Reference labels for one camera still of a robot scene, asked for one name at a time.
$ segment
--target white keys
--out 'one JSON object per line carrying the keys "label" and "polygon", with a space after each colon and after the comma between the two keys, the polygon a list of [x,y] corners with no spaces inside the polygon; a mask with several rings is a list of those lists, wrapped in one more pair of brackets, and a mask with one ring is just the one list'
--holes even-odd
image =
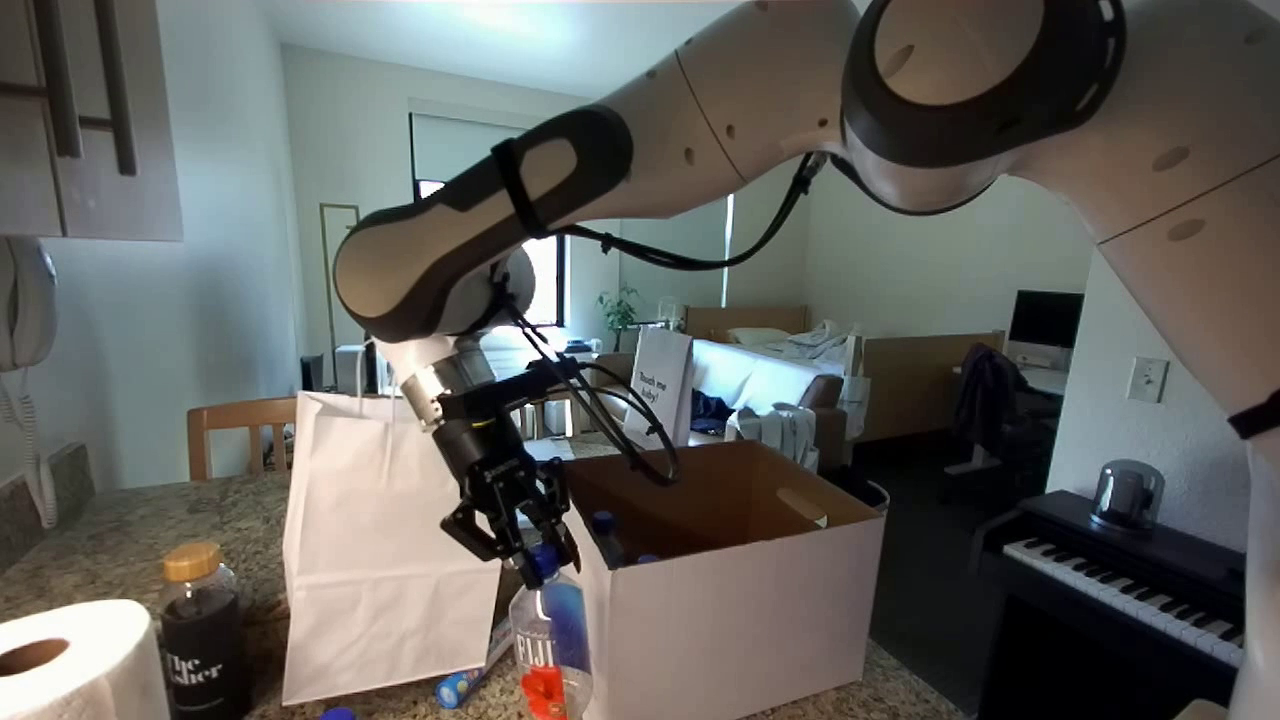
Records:
{"label": "white keys", "polygon": [[1093,566],[1085,555],[1072,555],[1072,552],[1060,552],[1036,534],[1023,534],[1023,541],[1009,541],[1005,542],[1005,555],[1009,559],[1020,559],[1179,645],[1192,645],[1195,650],[1206,654],[1216,654],[1231,666],[1241,666],[1245,658],[1245,630],[1231,626],[1230,619],[1211,619],[1163,592],[1147,592],[1142,589],[1135,581],[1130,575],[1116,575],[1116,570],[1104,570],[1104,566]]}

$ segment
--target white cabinet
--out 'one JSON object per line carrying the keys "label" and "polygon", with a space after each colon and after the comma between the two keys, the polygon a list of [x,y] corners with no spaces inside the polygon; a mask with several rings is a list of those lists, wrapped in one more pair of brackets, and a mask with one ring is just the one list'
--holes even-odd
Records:
{"label": "white cabinet", "polygon": [[0,230],[182,236],[158,0],[0,0]]}

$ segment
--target table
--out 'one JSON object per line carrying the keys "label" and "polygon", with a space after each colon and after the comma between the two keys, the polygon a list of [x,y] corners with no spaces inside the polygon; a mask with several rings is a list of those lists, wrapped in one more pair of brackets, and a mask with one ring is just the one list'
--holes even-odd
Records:
{"label": "table", "polygon": [[[27,555],[0,570],[0,619],[40,608],[131,595],[152,613],[164,598],[162,555],[191,534],[223,542],[230,562],[243,584],[243,647],[258,671],[258,720],[321,716],[325,708],[351,708],[365,716],[449,716],[433,699],[433,683],[404,683],[327,703],[279,708],[288,598],[279,570],[279,526],[288,508],[288,478],[210,478],[104,491],[90,511],[50,533]],[[453,720],[522,716],[515,681],[499,666],[463,712]],[[870,671],[856,683],[833,687],[812,699],[784,703],[761,720],[848,720],[848,716],[910,716],[947,720],[961,716],[923,681],[905,671],[873,645]]]}

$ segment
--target monitor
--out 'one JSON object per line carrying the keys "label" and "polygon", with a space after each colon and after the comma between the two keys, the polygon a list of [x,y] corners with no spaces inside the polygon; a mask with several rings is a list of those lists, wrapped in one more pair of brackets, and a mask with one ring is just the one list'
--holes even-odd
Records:
{"label": "monitor", "polygon": [[1082,292],[1020,286],[1009,319],[1009,354],[1016,362],[1069,367],[1082,326]]}

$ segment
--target electrical outlet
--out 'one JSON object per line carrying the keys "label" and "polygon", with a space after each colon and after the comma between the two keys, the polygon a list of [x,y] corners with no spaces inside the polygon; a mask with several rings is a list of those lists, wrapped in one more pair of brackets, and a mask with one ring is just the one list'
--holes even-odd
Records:
{"label": "electrical outlet", "polygon": [[1135,404],[1163,404],[1168,359],[1135,354],[1130,376],[1130,399]]}

